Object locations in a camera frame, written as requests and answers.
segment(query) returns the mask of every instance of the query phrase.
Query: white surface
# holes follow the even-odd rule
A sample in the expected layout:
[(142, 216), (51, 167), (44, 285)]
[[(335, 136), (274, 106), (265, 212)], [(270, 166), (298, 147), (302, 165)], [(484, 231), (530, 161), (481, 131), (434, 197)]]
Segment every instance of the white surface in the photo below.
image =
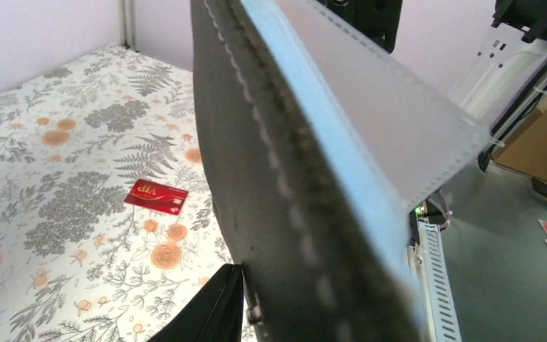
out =
[(392, 56), (443, 94), (474, 62), (494, 0), (404, 0)]
[(150, 57), (192, 69), (189, 0), (135, 1), (135, 46)]
[(119, 40), (117, 0), (0, 0), (0, 92)]

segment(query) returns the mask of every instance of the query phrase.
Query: black bracket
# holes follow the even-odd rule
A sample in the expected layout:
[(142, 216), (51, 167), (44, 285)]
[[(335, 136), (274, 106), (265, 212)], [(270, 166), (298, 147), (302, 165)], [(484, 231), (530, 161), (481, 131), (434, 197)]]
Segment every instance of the black bracket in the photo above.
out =
[(150, 342), (240, 342), (244, 317), (240, 265), (225, 264)]
[(493, 27), (507, 24), (523, 32), (522, 41), (547, 41), (547, 0), (496, 0)]
[(402, 0), (318, 0), (388, 53), (395, 48)]

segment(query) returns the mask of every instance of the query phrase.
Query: black fabric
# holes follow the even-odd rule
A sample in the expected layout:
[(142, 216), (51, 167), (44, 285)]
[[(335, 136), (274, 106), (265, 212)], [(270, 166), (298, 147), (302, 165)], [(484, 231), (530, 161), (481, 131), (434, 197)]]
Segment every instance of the black fabric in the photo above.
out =
[(225, 264), (150, 342), (240, 342), (242, 269)]
[[(368, 249), (240, 2), (207, 2), (218, 28), (203, 0), (191, 2), (199, 144), (222, 234), (244, 269), (249, 305), (258, 302), (264, 314), (256, 326), (260, 341), (416, 341), (398, 291)], [(270, 165), (271, 148), (281, 170)], [(281, 175), (290, 200), (278, 190)], [(292, 208), (305, 231), (293, 228)], [(315, 246), (315, 266), (301, 253), (306, 239)], [(317, 295), (321, 279), (330, 284), (334, 309)]]

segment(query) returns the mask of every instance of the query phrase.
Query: zip tie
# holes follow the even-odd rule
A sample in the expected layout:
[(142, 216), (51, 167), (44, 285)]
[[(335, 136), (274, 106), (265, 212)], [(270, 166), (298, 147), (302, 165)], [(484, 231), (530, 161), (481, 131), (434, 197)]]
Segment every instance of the zip tie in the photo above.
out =
[(538, 88), (538, 87), (533, 87), (533, 89), (534, 89), (535, 91), (537, 91), (538, 93), (544, 94), (544, 95), (547, 96), (547, 90), (540, 89), (540, 88)]
[(489, 142), (490, 142), (492, 145), (499, 146), (499, 147), (504, 147), (504, 146), (506, 146), (506, 144), (504, 144), (504, 141), (498, 140), (498, 139), (496, 139), (496, 138), (489, 138)]

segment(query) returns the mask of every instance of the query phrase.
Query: black padded panel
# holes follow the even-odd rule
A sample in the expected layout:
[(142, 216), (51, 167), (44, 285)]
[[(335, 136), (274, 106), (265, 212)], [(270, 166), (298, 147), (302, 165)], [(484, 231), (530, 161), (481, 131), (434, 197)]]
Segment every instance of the black padded panel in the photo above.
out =
[(192, 0), (192, 32), (204, 169), (260, 341), (416, 341), (240, 1)]

